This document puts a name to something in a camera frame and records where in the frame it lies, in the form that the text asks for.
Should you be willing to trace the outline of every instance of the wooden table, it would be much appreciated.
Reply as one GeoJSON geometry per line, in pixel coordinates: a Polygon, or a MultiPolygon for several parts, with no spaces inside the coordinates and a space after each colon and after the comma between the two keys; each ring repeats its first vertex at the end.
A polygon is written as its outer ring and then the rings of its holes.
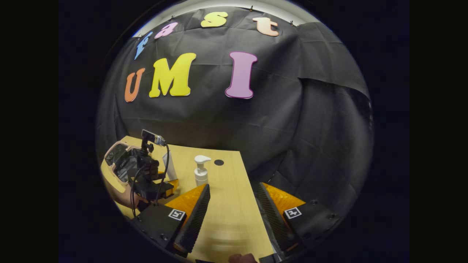
{"type": "MultiPolygon", "coordinates": [[[[129,136],[121,141],[141,145],[140,139],[129,136]]],[[[224,263],[232,254],[252,253],[258,262],[258,258],[273,254],[240,152],[176,145],[169,145],[169,150],[179,186],[174,196],[160,200],[162,204],[197,186],[194,174],[197,167],[195,156],[205,155],[211,158],[211,161],[205,163],[211,199],[197,242],[187,259],[193,262],[200,259],[224,263]],[[215,160],[223,160],[224,164],[215,165],[215,160]]],[[[157,145],[151,153],[152,158],[160,162],[160,169],[164,169],[162,157],[165,153],[166,148],[157,145]]]]}

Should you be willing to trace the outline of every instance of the yellow letter m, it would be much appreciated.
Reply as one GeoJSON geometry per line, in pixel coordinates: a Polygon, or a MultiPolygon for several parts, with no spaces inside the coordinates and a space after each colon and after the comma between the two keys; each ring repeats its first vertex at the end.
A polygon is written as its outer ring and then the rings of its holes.
{"type": "Polygon", "coordinates": [[[172,85],[171,96],[187,96],[190,94],[189,88],[189,70],[192,61],[195,59],[195,53],[185,53],[179,56],[171,69],[169,69],[168,60],[161,58],[154,63],[153,84],[149,96],[151,98],[158,97],[161,93],[158,89],[161,85],[162,94],[165,96],[168,93],[169,87],[172,85]]]}

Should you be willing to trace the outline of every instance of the white pump bottle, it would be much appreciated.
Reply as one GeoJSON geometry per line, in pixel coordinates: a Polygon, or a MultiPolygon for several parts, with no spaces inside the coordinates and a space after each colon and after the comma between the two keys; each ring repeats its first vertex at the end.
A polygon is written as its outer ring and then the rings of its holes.
{"type": "Polygon", "coordinates": [[[197,186],[208,183],[208,171],[204,166],[204,163],[207,161],[211,161],[211,158],[204,155],[195,156],[195,162],[197,163],[197,168],[195,169],[195,182],[197,183],[197,186]]]}

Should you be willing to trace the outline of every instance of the human hand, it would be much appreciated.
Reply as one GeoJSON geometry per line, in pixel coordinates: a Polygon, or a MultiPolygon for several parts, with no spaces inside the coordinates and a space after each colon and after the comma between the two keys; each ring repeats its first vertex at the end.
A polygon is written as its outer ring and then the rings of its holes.
{"type": "Polygon", "coordinates": [[[251,253],[243,256],[241,254],[233,254],[229,257],[228,261],[229,263],[257,263],[251,253]]]}
{"type": "MultiPolygon", "coordinates": [[[[130,191],[131,191],[130,184],[128,184],[125,188],[125,192],[116,193],[117,203],[121,205],[125,205],[126,207],[132,208],[130,191]]],[[[148,203],[148,200],[144,199],[142,196],[138,195],[137,193],[133,193],[133,198],[135,200],[134,209],[137,209],[137,205],[140,201],[143,201],[144,203],[148,203]]]]}

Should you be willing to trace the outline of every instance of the cable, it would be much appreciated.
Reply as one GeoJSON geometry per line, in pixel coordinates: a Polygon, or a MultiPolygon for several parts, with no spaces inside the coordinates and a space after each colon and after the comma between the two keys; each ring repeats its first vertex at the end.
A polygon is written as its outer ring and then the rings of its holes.
{"type": "Polygon", "coordinates": [[[166,178],[166,173],[168,172],[168,166],[169,166],[169,146],[168,144],[166,143],[166,149],[168,151],[167,153],[167,158],[166,158],[166,167],[164,168],[164,175],[162,176],[162,179],[161,179],[161,183],[159,183],[159,187],[158,187],[158,192],[156,194],[156,205],[158,205],[158,197],[159,197],[159,191],[161,191],[161,185],[162,183],[164,182],[164,178],[166,178]]]}
{"type": "Polygon", "coordinates": [[[135,197],[133,196],[133,193],[135,192],[134,188],[135,188],[135,183],[137,182],[137,177],[138,175],[140,174],[140,171],[145,168],[145,165],[140,168],[138,170],[138,172],[135,174],[135,179],[133,180],[133,183],[132,183],[132,187],[130,187],[130,206],[132,207],[132,213],[133,213],[133,217],[136,217],[136,213],[135,213],[135,197]]]}

